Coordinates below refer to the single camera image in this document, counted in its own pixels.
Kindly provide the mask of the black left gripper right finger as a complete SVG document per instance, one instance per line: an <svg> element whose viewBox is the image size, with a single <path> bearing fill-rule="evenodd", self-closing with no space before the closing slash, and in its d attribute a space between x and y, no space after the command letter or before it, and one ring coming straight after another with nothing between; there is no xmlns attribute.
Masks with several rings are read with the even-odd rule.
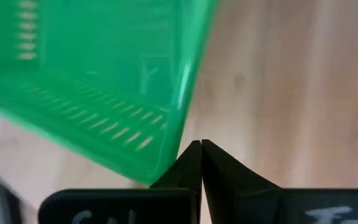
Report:
<svg viewBox="0 0 358 224"><path fill-rule="evenodd" d="M201 145L212 224L358 224L358 189L282 188L212 141Z"/></svg>

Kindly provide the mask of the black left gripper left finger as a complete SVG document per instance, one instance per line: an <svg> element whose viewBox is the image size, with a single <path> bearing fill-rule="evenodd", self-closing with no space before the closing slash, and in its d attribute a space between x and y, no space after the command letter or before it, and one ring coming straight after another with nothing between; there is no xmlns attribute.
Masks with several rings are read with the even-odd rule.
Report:
<svg viewBox="0 0 358 224"><path fill-rule="evenodd" d="M47 197L39 224L200 224L200 141L147 189L66 189Z"/></svg>

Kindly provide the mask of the green plastic slotted basket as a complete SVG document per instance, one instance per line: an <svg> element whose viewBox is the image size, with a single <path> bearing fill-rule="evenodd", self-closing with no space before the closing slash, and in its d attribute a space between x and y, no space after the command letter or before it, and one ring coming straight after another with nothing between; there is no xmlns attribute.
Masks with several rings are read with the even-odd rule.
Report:
<svg viewBox="0 0 358 224"><path fill-rule="evenodd" d="M0 115L129 179L176 161L217 0L0 0Z"/></svg>

